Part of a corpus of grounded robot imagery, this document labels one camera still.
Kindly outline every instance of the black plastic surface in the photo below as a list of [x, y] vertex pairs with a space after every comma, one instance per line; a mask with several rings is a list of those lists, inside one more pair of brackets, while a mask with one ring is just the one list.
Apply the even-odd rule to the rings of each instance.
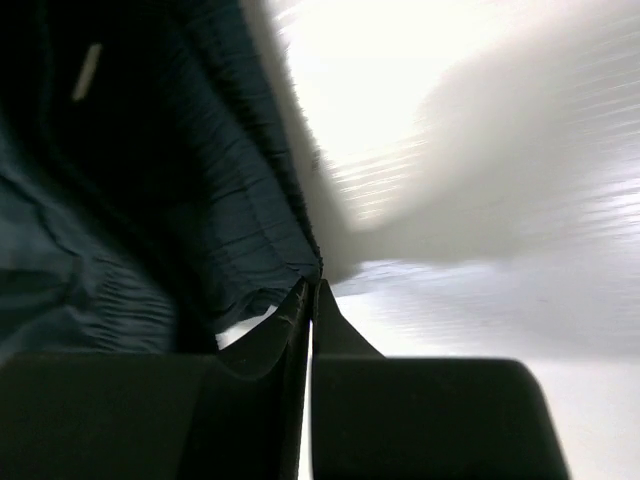
[[218, 356], [16, 356], [0, 479], [296, 479], [309, 298], [300, 282]]
[[522, 364], [384, 359], [354, 343], [327, 285], [314, 320], [314, 480], [568, 478], [543, 395]]

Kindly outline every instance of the dark teal fabric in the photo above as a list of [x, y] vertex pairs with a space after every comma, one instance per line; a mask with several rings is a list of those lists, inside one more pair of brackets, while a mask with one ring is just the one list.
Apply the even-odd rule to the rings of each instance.
[[[210, 352], [215, 333], [320, 278], [235, 0], [10, 3], [0, 6], [0, 355]], [[95, 43], [93, 81], [74, 102]]]

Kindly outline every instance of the jacket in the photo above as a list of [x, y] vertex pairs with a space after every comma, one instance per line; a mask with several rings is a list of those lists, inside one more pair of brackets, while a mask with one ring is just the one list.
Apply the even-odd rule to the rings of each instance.
[[[236, 0], [0, 6], [0, 360], [210, 353], [321, 275]], [[99, 51], [85, 95], [75, 93]]]

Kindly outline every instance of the dark blue cloth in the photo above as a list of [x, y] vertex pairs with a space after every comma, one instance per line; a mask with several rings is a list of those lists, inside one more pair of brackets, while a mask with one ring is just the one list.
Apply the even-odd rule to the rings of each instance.
[[0, 356], [214, 351], [320, 278], [235, 0], [24, 0], [0, 54]]

